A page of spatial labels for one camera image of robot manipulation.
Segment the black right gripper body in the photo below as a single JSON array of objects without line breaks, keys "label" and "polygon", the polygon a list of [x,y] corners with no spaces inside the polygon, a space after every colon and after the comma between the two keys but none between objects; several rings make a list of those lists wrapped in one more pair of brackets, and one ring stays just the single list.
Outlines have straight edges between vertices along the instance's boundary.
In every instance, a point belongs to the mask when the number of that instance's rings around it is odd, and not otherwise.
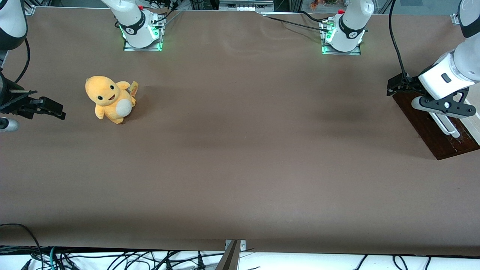
[{"label": "black right gripper body", "polygon": [[0,112],[7,113],[6,107],[15,98],[11,90],[15,89],[15,83],[7,79],[2,71],[0,72]]}]

